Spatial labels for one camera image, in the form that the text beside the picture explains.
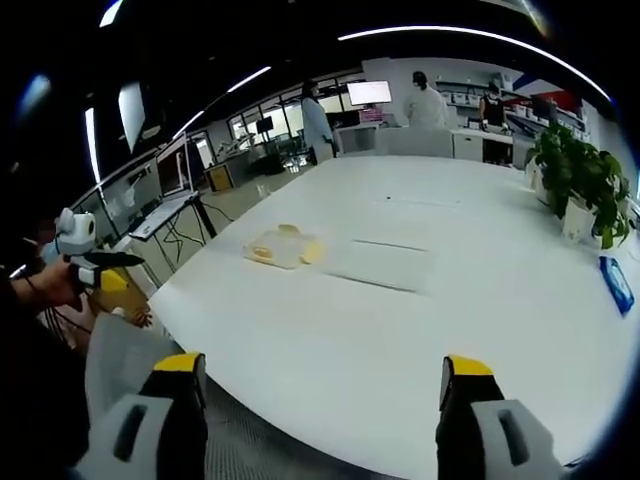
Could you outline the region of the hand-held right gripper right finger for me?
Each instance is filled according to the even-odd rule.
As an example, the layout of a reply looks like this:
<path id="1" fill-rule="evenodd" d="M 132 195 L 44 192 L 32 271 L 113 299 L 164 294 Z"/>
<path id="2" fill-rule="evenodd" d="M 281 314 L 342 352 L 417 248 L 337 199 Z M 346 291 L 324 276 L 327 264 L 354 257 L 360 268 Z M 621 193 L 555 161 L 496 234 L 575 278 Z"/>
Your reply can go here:
<path id="1" fill-rule="evenodd" d="M 440 479 L 560 479 L 551 432 L 492 370 L 471 358 L 443 359 L 436 427 Z"/>

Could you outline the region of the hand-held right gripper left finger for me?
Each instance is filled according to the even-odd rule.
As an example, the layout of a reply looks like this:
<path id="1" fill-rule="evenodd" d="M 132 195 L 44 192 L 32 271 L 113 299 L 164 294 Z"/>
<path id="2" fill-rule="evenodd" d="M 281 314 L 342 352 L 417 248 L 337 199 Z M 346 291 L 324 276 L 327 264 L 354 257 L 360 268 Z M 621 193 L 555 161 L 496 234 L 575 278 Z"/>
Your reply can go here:
<path id="1" fill-rule="evenodd" d="M 208 441 L 205 355 L 157 362 L 136 394 L 126 394 L 89 431 L 76 479 L 203 479 Z"/>

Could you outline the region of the person's left hand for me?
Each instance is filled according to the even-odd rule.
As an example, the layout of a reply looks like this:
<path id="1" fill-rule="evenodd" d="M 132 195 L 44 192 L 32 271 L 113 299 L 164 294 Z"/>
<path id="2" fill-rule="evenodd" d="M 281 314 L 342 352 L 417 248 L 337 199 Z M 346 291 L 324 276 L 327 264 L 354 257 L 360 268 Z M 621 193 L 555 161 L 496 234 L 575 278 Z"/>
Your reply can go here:
<path id="1" fill-rule="evenodd" d="M 81 300 L 71 273 L 72 264 L 59 257 L 39 273 L 11 280 L 10 285 L 20 304 L 37 311 L 63 305 L 80 309 Z"/>

